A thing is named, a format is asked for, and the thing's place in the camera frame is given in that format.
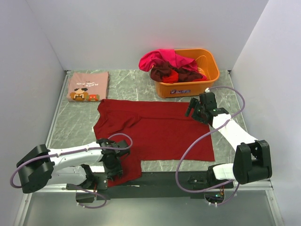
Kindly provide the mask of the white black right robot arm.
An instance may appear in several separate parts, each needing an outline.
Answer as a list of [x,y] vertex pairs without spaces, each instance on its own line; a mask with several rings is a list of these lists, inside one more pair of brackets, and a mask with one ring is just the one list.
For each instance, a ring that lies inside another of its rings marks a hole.
[[223,180],[248,184],[272,176],[270,147],[267,141],[248,134],[224,108],[219,108],[213,92],[204,92],[199,99],[192,98],[185,115],[210,125],[218,131],[235,150],[233,163],[213,166],[206,177],[207,184],[217,188]]

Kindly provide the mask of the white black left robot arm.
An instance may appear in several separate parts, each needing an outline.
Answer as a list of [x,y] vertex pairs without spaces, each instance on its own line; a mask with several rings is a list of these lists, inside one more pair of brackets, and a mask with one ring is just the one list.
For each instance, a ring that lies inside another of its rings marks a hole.
[[48,185],[71,184],[83,189],[94,189],[100,179],[92,167],[103,164],[106,180],[121,178],[124,170],[121,157],[130,155],[133,141],[102,138],[82,146],[48,149],[46,145],[33,148],[16,165],[23,193],[30,194]]

